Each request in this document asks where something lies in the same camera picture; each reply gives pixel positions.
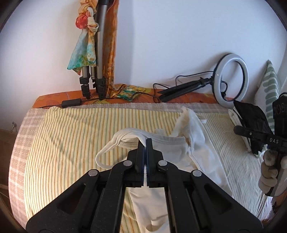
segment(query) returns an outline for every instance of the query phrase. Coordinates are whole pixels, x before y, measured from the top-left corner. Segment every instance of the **camera lens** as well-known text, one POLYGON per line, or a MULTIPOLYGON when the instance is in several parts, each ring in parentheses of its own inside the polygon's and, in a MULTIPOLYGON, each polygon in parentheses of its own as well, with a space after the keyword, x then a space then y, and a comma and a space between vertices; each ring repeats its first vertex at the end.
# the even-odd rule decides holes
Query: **camera lens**
POLYGON ((277 114, 278 114, 278 115, 280 114, 280 111, 281 111, 280 105, 277 105, 277 114))

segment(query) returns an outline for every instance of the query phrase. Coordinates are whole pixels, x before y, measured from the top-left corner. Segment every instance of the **white ring light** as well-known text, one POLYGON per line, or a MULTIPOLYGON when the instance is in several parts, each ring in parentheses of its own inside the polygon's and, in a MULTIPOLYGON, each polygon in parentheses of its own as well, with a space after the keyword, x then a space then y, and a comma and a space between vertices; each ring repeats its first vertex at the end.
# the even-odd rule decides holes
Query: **white ring light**
POLYGON ((215 67, 215 70, 213 73, 213 79, 214 79, 214 83, 212 85, 212 92, 214 94, 216 101, 221 106, 232 109, 234 107, 233 101, 234 100, 241 101, 243 97, 245 96, 247 88, 248 88, 249 74, 248 74, 246 63, 243 61, 243 59, 240 56, 236 54, 233 54, 233 53, 227 54, 223 58, 221 58, 219 62, 217 63, 217 66, 215 67), (242 72, 243 72, 243 83, 242 83, 239 93, 234 99, 225 100, 221 95, 222 73, 223 73, 224 68, 227 66, 227 64, 229 64, 232 61, 236 61, 240 65, 242 72))

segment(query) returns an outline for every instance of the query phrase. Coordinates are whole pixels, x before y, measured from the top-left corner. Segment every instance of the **gloved hand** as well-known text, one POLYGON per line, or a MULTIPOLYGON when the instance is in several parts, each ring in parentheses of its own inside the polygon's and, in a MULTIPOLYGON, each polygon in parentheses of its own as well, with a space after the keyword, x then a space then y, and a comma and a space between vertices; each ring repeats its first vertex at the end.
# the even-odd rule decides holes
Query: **gloved hand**
MULTIPOLYGON (((273 166, 277 155, 277 151, 271 150, 267 150, 263 155, 264 161, 261 164, 261 176, 258 186, 264 193, 268 193, 277 184, 278 170, 273 166)), ((281 160, 281 169, 287 169, 287 155, 281 160)))

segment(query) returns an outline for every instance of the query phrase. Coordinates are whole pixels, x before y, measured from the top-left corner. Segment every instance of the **pillow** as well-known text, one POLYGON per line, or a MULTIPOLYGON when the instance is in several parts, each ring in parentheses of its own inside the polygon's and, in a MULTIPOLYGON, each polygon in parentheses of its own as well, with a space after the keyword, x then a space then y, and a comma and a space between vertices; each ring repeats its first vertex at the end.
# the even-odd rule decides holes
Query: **pillow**
POLYGON ((255 94, 254 103, 265 113, 270 129, 274 132, 272 103, 278 99, 281 87, 271 61, 267 62, 265 74, 255 94))

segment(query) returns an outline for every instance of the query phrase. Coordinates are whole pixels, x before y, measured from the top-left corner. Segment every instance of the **silver screw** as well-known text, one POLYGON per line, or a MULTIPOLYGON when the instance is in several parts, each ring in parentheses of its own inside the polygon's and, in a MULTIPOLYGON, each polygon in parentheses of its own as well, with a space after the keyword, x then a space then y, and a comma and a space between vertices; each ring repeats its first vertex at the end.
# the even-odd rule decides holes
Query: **silver screw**
POLYGON ((124 161, 124 165, 127 167, 131 166, 132 164, 133 164, 133 162, 131 160, 124 161))
POLYGON ((200 176, 202 175, 202 172, 199 171, 199 170, 194 170, 194 171, 192 172, 192 174, 193 174, 194 176, 196 176, 196 177, 200 177, 200 176))
POLYGON ((165 160, 160 160, 158 161, 159 166, 166 166, 167 165, 167 161, 165 160))
POLYGON ((96 176, 98 174, 98 171, 96 169, 92 169, 89 171, 89 176, 96 176))

